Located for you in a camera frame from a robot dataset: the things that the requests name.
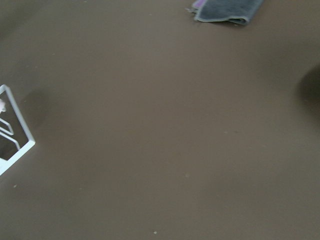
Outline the pink plastic cup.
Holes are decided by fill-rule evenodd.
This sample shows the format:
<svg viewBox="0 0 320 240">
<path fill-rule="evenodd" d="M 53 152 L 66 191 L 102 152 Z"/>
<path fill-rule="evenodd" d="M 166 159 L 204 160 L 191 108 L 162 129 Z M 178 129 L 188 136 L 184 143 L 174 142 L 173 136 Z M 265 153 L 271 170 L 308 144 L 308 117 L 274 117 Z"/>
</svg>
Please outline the pink plastic cup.
<svg viewBox="0 0 320 240">
<path fill-rule="evenodd" d="M 0 99 L 0 113 L 6 112 L 6 103 Z"/>
</svg>

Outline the grey folded cloth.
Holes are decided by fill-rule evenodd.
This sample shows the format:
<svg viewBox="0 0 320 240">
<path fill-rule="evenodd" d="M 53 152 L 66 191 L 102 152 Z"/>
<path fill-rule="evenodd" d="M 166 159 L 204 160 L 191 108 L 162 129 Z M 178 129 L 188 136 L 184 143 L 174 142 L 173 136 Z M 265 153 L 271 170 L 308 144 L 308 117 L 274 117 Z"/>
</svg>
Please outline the grey folded cloth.
<svg viewBox="0 0 320 240">
<path fill-rule="evenodd" d="M 194 19 L 203 23 L 230 22 L 247 25 L 255 16 L 263 0 L 206 0 Z"/>
</svg>

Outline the pink folded cloth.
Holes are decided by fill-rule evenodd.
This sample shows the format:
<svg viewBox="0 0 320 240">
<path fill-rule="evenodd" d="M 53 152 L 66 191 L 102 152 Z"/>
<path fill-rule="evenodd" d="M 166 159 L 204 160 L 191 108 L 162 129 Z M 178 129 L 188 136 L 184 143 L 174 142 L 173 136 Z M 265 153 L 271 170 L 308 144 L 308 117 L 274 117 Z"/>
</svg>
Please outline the pink folded cloth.
<svg viewBox="0 0 320 240">
<path fill-rule="evenodd" d="M 192 12 L 196 12 L 197 10 L 199 10 L 204 5 L 205 2 L 206 2 L 206 0 L 196 0 L 191 5 L 191 11 Z"/>
</svg>

